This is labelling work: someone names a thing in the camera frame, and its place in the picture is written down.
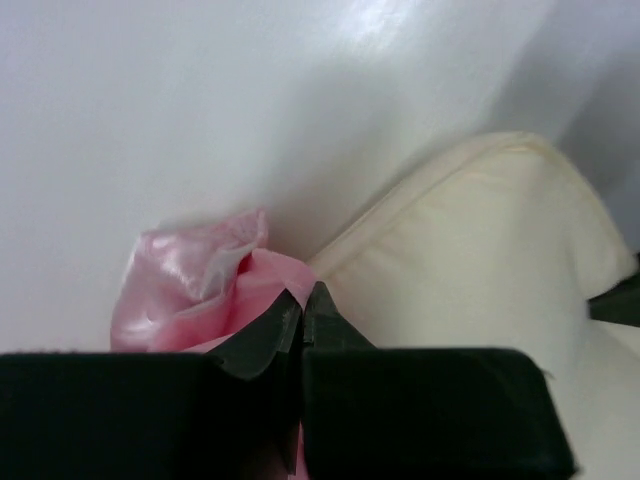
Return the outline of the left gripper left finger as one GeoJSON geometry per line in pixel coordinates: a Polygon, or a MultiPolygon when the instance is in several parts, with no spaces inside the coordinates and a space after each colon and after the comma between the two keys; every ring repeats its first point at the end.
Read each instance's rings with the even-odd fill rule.
{"type": "Polygon", "coordinates": [[[233,378],[260,377],[283,353],[296,344],[302,307],[289,291],[282,291],[257,319],[205,354],[214,365],[233,378]]]}

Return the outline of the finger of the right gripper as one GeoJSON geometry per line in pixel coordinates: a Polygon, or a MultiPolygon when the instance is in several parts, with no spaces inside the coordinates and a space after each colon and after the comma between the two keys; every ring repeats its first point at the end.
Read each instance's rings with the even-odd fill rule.
{"type": "Polygon", "coordinates": [[[600,265],[588,300],[594,320],[639,327],[639,253],[600,265]]]}

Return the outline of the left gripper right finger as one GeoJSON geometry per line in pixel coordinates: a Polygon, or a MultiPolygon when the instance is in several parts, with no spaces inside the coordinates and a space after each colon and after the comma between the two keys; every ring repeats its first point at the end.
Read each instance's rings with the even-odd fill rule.
{"type": "Polygon", "coordinates": [[[374,345],[341,315],[324,282],[315,283],[305,307],[303,324],[303,344],[306,348],[374,348],[374,345]]]}

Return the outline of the pink satin pillowcase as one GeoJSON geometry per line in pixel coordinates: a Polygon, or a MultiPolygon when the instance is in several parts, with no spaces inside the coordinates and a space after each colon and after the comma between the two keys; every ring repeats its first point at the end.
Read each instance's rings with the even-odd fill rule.
{"type": "Polygon", "coordinates": [[[265,213],[161,228],[137,240],[115,304],[110,347],[134,380],[125,458],[147,479],[302,479],[303,313],[315,278],[267,246],[265,213]],[[296,344],[254,380],[205,354],[263,314],[282,291],[303,313],[296,344]]]}

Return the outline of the cream white pillow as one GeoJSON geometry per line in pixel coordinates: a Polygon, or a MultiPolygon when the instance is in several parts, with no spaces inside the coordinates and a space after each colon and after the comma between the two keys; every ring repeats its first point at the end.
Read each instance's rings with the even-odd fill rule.
{"type": "Polygon", "coordinates": [[[583,479],[639,475],[639,335],[587,303],[638,270],[591,185],[534,134],[429,160],[311,261],[380,347],[511,347],[546,373],[583,479]]]}

